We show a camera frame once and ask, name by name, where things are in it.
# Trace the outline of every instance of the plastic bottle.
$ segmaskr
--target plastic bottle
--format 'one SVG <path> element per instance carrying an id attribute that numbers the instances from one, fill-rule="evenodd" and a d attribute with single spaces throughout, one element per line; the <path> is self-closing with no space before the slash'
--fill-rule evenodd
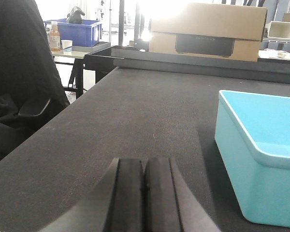
<path id="1" fill-rule="evenodd" d="M 52 22 L 50 31 L 50 50 L 52 52 L 60 52 L 60 33 L 58 30 L 58 22 Z"/>

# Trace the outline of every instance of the light blue plastic bin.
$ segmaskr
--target light blue plastic bin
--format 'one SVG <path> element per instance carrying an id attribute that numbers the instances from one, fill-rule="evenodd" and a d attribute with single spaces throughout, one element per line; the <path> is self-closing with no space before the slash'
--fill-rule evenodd
<path id="1" fill-rule="evenodd" d="M 290 227 L 290 98 L 221 90 L 215 140 L 244 217 Z"/>

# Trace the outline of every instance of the dark gray tabletop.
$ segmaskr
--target dark gray tabletop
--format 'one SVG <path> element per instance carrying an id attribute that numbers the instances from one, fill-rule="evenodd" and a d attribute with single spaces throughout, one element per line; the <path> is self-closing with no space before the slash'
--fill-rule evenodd
<path id="1" fill-rule="evenodd" d="M 55 220 L 114 157 L 176 157 L 222 231 L 290 232 L 240 212 L 214 140 L 221 89 L 290 96 L 289 84 L 116 68 L 0 162 L 0 231 Z"/>

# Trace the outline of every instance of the blue storage bin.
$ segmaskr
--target blue storage bin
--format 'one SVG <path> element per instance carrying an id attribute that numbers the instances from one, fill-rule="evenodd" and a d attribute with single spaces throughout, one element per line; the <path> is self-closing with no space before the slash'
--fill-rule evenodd
<path id="1" fill-rule="evenodd" d="M 58 22 L 58 30 L 61 40 L 73 40 L 73 46 L 93 47 L 102 36 L 102 22 L 83 19 L 82 24 L 66 23 L 67 19 L 55 19 L 44 21 Z"/>
<path id="2" fill-rule="evenodd" d="M 215 140 L 244 217 L 290 227 L 290 98 L 221 90 Z"/>

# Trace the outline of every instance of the white cup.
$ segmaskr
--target white cup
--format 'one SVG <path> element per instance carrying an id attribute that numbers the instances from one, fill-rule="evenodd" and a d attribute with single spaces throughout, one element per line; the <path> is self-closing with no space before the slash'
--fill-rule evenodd
<path id="1" fill-rule="evenodd" d="M 72 54 L 72 40 L 61 40 L 63 54 L 71 55 Z"/>

